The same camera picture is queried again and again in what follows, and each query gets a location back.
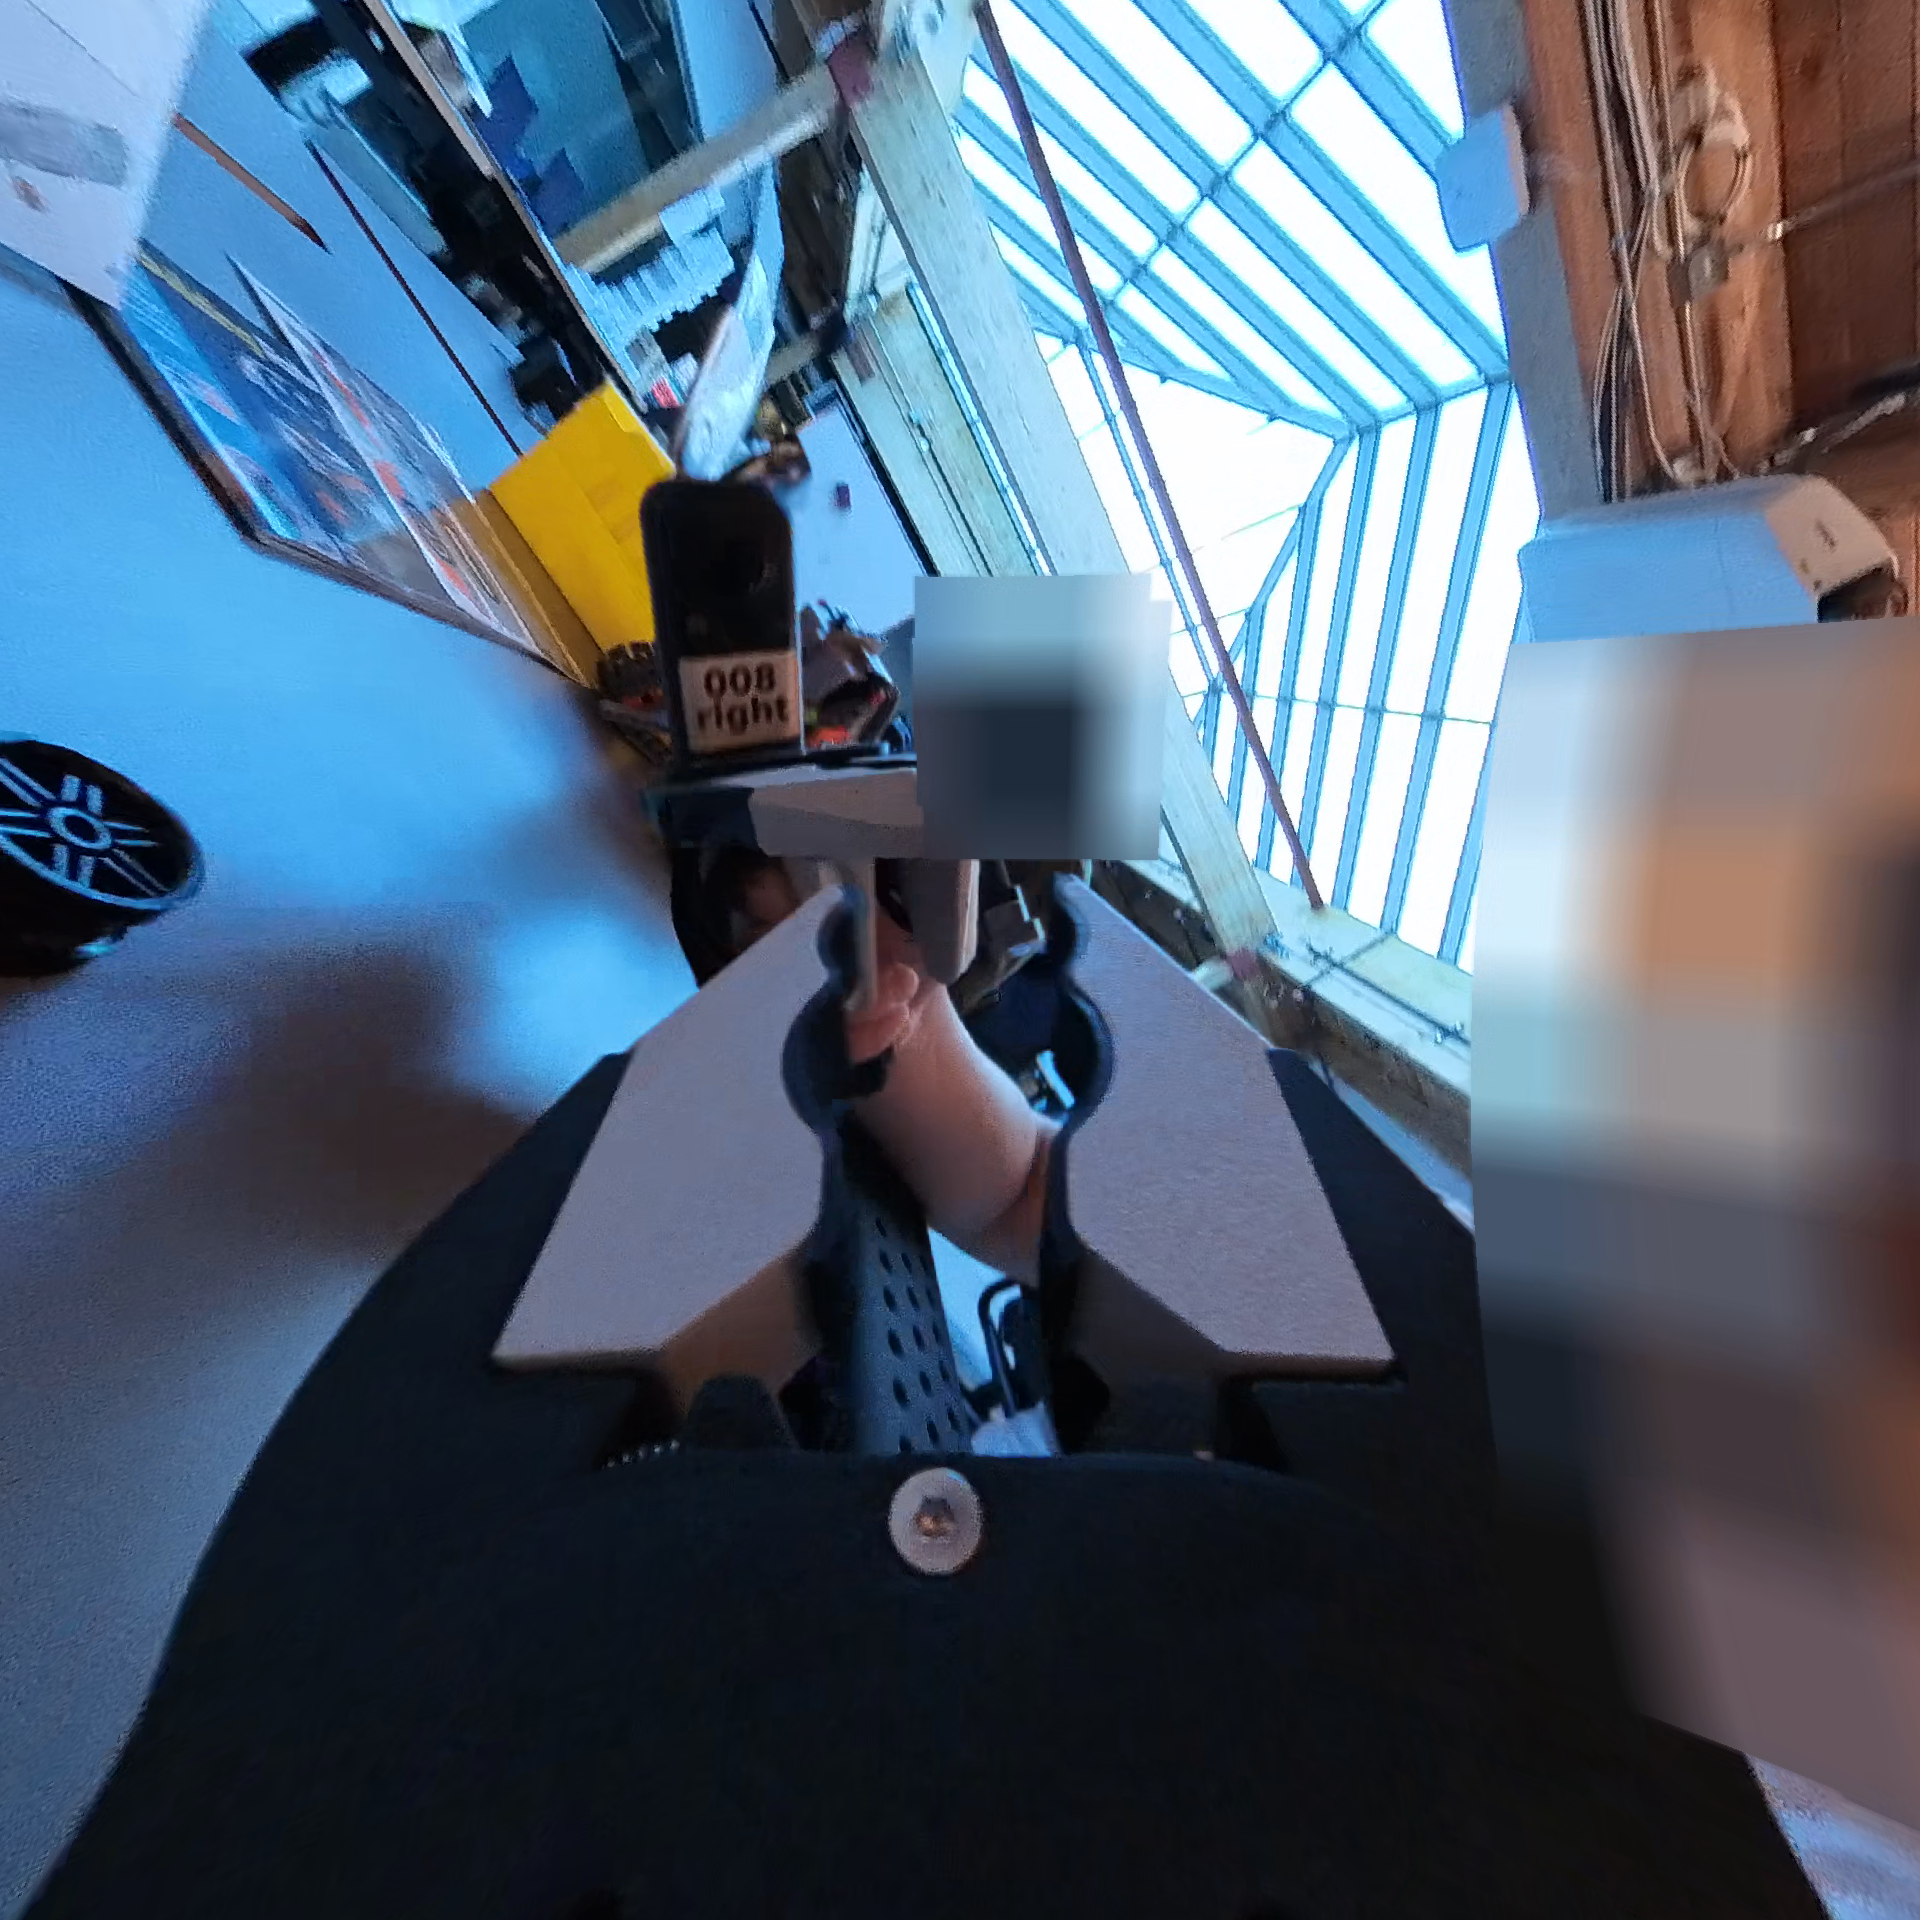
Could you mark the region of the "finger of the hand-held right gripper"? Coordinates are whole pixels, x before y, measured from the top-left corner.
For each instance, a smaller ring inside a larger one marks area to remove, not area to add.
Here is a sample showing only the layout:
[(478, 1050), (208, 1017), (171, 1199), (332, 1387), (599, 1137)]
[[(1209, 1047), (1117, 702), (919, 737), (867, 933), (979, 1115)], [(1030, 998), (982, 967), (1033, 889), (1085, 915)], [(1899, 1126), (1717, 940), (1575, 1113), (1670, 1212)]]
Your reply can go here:
[(960, 978), (969, 971), (979, 918), (973, 857), (881, 857), (878, 906), (919, 949), (919, 969), (927, 978)]
[(756, 775), (751, 835), (775, 857), (919, 857), (919, 770), (849, 763)]

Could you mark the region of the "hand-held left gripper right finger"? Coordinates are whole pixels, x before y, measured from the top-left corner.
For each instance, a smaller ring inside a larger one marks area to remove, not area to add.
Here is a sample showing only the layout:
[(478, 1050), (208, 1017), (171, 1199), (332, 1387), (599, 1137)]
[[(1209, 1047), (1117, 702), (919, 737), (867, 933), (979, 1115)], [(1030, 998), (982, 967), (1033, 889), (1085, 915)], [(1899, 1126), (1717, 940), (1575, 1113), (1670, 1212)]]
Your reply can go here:
[(1395, 1394), (1401, 1366), (1275, 1054), (1080, 879), (1057, 883), (1088, 1087), (1052, 1147), (1039, 1323), (1061, 1425), (1256, 1390)]

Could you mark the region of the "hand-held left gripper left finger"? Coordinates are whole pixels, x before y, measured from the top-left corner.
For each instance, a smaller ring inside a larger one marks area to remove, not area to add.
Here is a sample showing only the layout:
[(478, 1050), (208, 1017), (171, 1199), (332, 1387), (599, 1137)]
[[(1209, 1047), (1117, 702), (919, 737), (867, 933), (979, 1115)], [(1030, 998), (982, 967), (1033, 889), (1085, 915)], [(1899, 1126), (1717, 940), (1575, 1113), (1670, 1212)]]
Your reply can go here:
[(675, 1412), (715, 1378), (776, 1399), (808, 1366), (849, 969), (852, 893), (829, 884), (633, 1045), (499, 1366), (636, 1375)]

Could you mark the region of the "person's right hand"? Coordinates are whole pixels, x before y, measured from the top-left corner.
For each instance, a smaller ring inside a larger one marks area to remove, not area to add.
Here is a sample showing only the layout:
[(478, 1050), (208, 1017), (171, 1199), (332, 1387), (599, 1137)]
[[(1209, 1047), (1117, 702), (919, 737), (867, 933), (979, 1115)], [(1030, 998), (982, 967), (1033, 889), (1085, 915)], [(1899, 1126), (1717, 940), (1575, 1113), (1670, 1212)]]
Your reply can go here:
[(859, 1004), (844, 1009), (847, 1068), (861, 1083), (881, 1086), (913, 1051), (927, 1014), (947, 988), (907, 963), (886, 963)]

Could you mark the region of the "yellow plastic bin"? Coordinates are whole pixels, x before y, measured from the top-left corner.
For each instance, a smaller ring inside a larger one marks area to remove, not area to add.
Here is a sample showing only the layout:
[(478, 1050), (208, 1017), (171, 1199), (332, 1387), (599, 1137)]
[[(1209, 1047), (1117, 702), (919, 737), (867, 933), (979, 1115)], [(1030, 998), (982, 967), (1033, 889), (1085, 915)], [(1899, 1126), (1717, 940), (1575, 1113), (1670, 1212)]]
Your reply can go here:
[(656, 643), (640, 503), (678, 468), (627, 394), (603, 382), (481, 494), (599, 655)]

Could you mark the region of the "white hanging banner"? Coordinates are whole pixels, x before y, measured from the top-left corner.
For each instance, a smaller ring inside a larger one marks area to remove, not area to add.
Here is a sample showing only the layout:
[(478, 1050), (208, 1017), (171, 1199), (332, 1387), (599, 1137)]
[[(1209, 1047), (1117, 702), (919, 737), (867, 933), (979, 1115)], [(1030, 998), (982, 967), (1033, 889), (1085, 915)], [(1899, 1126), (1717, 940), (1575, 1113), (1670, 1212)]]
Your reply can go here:
[(672, 428), (669, 454), (683, 477), (715, 482), (745, 457), (775, 337), (776, 277), (749, 254)]

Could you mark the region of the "black perforated panel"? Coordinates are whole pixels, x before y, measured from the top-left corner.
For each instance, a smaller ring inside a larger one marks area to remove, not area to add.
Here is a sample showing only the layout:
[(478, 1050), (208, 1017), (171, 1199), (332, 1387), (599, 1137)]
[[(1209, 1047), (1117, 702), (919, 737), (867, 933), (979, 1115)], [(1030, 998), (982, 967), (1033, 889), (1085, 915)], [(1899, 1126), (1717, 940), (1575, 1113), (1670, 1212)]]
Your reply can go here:
[(822, 1156), (806, 1253), (819, 1331), (819, 1439), (844, 1457), (966, 1457), (976, 1410), (957, 1373), (920, 1202), (855, 1119)]

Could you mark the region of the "colourful flat kit box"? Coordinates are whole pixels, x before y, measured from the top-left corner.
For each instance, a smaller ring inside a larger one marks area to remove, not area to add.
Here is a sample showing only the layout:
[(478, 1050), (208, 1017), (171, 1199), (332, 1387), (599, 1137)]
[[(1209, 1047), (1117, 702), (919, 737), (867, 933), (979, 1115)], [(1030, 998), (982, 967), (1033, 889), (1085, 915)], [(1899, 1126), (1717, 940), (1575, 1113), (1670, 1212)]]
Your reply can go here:
[(588, 684), (588, 638), (444, 437), (254, 273), (233, 305), (139, 246), (119, 305), (78, 307), (233, 531), (335, 586)]

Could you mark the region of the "red metal rod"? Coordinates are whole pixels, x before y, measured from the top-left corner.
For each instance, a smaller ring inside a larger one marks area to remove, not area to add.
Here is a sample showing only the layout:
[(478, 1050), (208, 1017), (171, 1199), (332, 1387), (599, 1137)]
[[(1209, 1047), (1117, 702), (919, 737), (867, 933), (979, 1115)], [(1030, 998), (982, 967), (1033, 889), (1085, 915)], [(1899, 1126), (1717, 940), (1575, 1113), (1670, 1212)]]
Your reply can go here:
[(1001, 98), (1005, 103), (1007, 115), (1015, 122), (1015, 132), (1017, 132), (1025, 167), (1033, 177), (1035, 190), (1038, 190), (1039, 202), (1046, 210), (1046, 225), (1052, 227), (1054, 242), (1061, 252), (1061, 259), (1063, 259), (1063, 266), (1070, 275), (1071, 287), (1078, 295), (1078, 301), (1083, 307), (1085, 324), (1088, 324), (1099, 365), (1101, 365), (1101, 370), (1108, 379), (1111, 395), (1117, 402), (1119, 418), (1124, 420), (1127, 439), (1133, 446), (1141, 477), (1145, 479), (1145, 486), (1151, 494), (1155, 519), (1157, 519), (1157, 524), (1164, 532), (1164, 542), (1168, 547), (1168, 553), (1176, 562), (1180, 575), (1182, 575), (1185, 594), (1190, 598), (1190, 611), (1198, 612), (1200, 628), (1207, 638), (1207, 646), (1209, 646), (1213, 665), (1215, 665), (1215, 682), (1221, 686), (1221, 692), (1235, 706), (1235, 715), (1236, 715), (1236, 723), (1238, 723), (1238, 739), (1246, 746), (1254, 770), (1260, 773), (1264, 798), (1265, 798), (1265, 805), (1275, 813), (1278, 833), (1280, 833), (1280, 838), (1284, 841), (1293, 877), (1302, 884), (1302, 893), (1307, 899), (1310, 909), (1311, 911), (1325, 909), (1327, 900), (1324, 899), (1324, 891), (1321, 891), (1316, 877), (1311, 876), (1311, 863), (1310, 863), (1310, 857), (1307, 857), (1307, 850), (1305, 850), (1305, 841), (1301, 837), (1299, 825), (1292, 818), (1289, 805), (1284, 803), (1280, 773), (1278, 773), (1278, 767), (1271, 759), (1271, 751), (1264, 743), (1264, 737), (1256, 726), (1256, 714), (1254, 714), (1252, 700), (1249, 700), (1246, 686), (1240, 684), (1240, 673), (1236, 669), (1236, 665), (1232, 660), (1232, 650), (1224, 643), (1223, 631), (1217, 627), (1215, 611), (1213, 611), (1211, 598), (1209, 598), (1209, 590), (1205, 586), (1201, 572), (1195, 562), (1193, 547), (1185, 537), (1184, 522), (1180, 517), (1176, 503), (1173, 499), (1165, 474), (1160, 468), (1160, 460), (1159, 460), (1159, 454), (1155, 451), (1155, 444), (1151, 444), (1151, 439), (1145, 430), (1145, 420), (1141, 415), (1131, 379), (1124, 370), (1124, 363), (1119, 361), (1119, 351), (1117, 351), (1117, 345), (1115, 345), (1115, 338), (1112, 338), (1108, 314), (1105, 314), (1105, 308), (1099, 300), (1099, 292), (1097, 292), (1097, 287), (1094, 287), (1094, 283), (1088, 275), (1088, 263), (1085, 263), (1083, 252), (1080, 252), (1080, 246), (1076, 242), (1076, 235), (1071, 230), (1071, 219), (1070, 219), (1070, 212), (1068, 212), (1068, 205), (1064, 205), (1064, 196), (1063, 196), (1063, 193), (1055, 183), (1055, 177), (1052, 174), (1048, 161), (1046, 161), (1043, 142), (1039, 142), (1039, 129), (1035, 123), (1033, 111), (1025, 105), (1024, 90), (1021, 90), (1021, 83), (1019, 83), (1019, 75), (1017, 75), (1017, 63), (1012, 62), (1012, 57), (1011, 57), (1011, 53), (1004, 43), (1004, 34), (1001, 34), (996, 13), (991, 12), (991, 4), (987, 4), (987, 3), (976, 4), (976, 22), (979, 22), (979, 34), (981, 34), (982, 45), (987, 51), (987, 59), (989, 59), (991, 73), (996, 77)]

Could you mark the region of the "black toy wheel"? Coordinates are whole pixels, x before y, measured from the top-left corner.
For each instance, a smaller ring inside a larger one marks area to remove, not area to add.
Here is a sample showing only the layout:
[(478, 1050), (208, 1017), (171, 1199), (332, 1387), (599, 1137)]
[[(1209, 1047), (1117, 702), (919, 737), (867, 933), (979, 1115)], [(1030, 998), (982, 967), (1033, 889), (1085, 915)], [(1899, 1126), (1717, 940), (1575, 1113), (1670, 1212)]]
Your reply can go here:
[(92, 965), (195, 899), (204, 853), (153, 793), (28, 737), (1, 741), (1, 978)]

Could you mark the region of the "skylight window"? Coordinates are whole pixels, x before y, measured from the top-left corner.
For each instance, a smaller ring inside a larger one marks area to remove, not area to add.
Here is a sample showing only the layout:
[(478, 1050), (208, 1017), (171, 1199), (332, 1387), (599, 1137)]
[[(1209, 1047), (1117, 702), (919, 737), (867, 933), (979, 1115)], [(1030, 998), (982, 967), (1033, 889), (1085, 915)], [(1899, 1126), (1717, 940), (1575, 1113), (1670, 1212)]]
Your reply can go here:
[(1311, 879), (1472, 969), (1539, 499), (1441, 4), (991, 21)]

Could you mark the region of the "white instruction sheet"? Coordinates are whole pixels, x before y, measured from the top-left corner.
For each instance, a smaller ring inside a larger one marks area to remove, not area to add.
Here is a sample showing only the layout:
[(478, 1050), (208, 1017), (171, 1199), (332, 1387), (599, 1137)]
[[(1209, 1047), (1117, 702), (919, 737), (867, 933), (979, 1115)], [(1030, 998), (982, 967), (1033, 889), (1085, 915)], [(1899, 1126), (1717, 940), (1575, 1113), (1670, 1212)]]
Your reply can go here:
[(1, 4), (1, 242), (119, 307), (205, 3)]

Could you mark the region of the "white wall access point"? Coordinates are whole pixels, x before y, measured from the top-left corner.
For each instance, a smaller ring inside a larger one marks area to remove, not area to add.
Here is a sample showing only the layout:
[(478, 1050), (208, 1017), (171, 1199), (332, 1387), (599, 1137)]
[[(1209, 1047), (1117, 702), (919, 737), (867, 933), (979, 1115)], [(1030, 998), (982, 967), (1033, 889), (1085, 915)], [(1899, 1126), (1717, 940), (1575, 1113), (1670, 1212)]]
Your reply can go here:
[(1477, 115), (1431, 170), (1453, 252), (1491, 249), (1532, 212), (1529, 158), (1517, 105)]

